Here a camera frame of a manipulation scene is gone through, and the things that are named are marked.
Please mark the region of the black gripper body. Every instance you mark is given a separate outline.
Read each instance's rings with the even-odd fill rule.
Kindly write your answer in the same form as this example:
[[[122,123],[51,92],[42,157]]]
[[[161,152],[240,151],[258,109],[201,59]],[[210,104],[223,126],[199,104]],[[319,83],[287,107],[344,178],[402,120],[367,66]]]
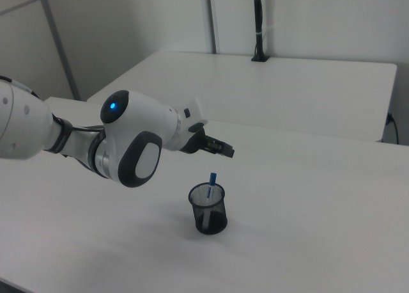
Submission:
[[[186,154],[193,154],[199,150],[210,152],[210,137],[206,135],[205,129],[200,128],[180,149],[181,152]]]

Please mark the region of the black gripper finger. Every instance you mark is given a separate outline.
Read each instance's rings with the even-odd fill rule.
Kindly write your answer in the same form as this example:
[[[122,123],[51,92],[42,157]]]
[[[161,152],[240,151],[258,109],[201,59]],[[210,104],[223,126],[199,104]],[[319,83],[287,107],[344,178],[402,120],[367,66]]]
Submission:
[[[235,153],[235,150],[231,145],[210,136],[206,136],[206,151],[211,154],[219,154],[228,158],[233,158]]]

